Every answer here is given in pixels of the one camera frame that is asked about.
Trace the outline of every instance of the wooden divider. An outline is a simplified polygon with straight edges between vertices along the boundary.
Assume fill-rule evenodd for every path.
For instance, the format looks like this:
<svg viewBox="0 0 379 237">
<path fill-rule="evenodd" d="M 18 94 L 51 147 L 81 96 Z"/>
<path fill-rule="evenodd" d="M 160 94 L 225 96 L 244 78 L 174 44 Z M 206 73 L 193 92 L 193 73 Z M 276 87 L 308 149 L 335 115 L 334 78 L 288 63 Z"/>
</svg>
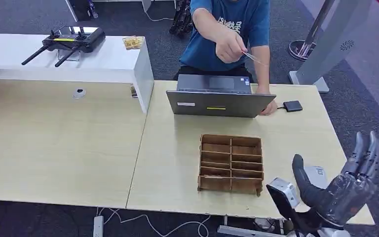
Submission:
<svg viewBox="0 0 379 237">
<path fill-rule="evenodd" d="M 264 180 L 261 139 L 201 136 L 198 190 L 260 195 Z"/>
</svg>

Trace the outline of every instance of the wooden organizer box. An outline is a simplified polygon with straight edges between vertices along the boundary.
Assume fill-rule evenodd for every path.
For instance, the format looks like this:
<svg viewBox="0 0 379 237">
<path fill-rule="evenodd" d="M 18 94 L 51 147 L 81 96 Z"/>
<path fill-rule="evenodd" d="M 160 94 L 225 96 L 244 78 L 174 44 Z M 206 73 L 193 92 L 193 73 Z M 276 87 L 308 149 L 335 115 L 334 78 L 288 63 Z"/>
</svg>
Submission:
<svg viewBox="0 0 379 237">
<path fill-rule="evenodd" d="M 201 136 L 198 190 L 260 195 L 264 180 L 261 139 Z"/>
</svg>

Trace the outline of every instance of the man's hand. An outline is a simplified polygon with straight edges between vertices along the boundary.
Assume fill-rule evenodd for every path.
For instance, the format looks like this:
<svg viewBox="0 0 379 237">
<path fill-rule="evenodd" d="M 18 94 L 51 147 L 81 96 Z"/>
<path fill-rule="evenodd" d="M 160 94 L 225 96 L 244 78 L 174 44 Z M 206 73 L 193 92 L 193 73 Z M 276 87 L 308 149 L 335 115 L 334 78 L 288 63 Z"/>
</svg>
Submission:
<svg viewBox="0 0 379 237">
<path fill-rule="evenodd" d="M 264 88 L 262 86 L 258 86 L 256 90 L 257 94 L 270 94 L 269 88 Z M 277 103 L 273 100 L 271 103 L 268 104 L 268 106 L 260 113 L 260 115 L 270 115 L 274 113 L 277 110 L 278 106 Z"/>
<path fill-rule="evenodd" d="M 248 51 L 242 37 L 226 26 L 218 24 L 218 27 L 218 37 L 216 40 L 217 57 L 224 63 L 237 62 L 242 57 L 243 52 Z"/>
</svg>

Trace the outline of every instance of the wooden desk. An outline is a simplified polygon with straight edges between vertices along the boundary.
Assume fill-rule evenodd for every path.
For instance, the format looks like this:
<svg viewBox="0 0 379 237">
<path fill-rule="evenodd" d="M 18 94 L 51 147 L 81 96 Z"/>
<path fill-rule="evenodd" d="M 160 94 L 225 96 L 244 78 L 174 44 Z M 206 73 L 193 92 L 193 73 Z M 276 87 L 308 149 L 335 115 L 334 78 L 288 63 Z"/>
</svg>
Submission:
<svg viewBox="0 0 379 237">
<path fill-rule="evenodd" d="M 145 119 L 129 84 L 0 79 L 0 200 L 125 208 Z"/>
<path fill-rule="evenodd" d="M 203 133 L 262 138 L 265 184 L 275 177 L 295 184 L 291 161 L 301 154 L 306 165 L 325 168 L 328 179 L 341 170 L 345 155 L 314 86 L 273 85 L 276 101 L 299 100 L 304 110 L 277 111 L 266 117 L 176 116 L 166 90 L 175 81 L 156 81 L 136 163 L 127 209 L 281 218 L 264 187 L 260 197 L 197 191 L 199 143 Z M 298 211 L 307 207 L 301 204 Z M 365 206 L 350 223 L 373 224 Z"/>
</svg>

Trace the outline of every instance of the label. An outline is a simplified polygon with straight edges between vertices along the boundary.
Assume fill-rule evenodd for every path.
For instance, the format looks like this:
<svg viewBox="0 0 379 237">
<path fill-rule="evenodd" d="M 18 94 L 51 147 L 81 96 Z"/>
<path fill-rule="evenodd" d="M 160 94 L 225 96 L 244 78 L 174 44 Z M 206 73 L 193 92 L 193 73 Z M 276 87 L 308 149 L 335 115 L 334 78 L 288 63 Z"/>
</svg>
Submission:
<svg viewBox="0 0 379 237">
<path fill-rule="evenodd" d="M 75 41 L 75 39 L 63 39 L 63 38 L 56 38 L 54 41 Z"/>
<path fill-rule="evenodd" d="M 226 108 L 223 107 L 207 107 L 208 110 L 226 110 Z"/>
<path fill-rule="evenodd" d="M 178 106 L 195 106 L 195 103 L 181 103 L 181 102 L 177 102 L 177 105 Z"/>
</svg>

